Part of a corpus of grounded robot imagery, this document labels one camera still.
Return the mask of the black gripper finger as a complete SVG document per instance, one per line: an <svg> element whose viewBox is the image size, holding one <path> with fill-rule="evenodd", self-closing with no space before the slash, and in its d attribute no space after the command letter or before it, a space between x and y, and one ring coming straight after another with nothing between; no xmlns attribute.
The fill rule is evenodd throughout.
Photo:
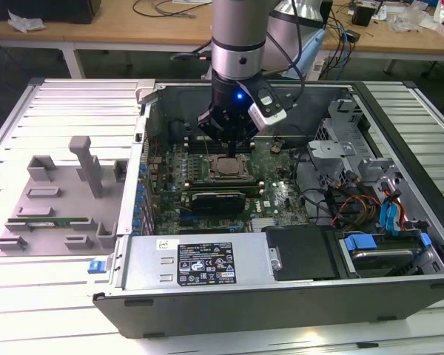
<svg viewBox="0 0 444 355"><path fill-rule="evenodd" d="M236 127L232 130L232 156L239 153L247 153L253 150L251 143L259 133L256 127L244 128Z"/></svg>
<svg viewBox="0 0 444 355"><path fill-rule="evenodd" d="M214 142L226 149L226 156L232 157L230 130L221 124L221 114L216 109L208 109L198 117L198 128Z"/></svg>

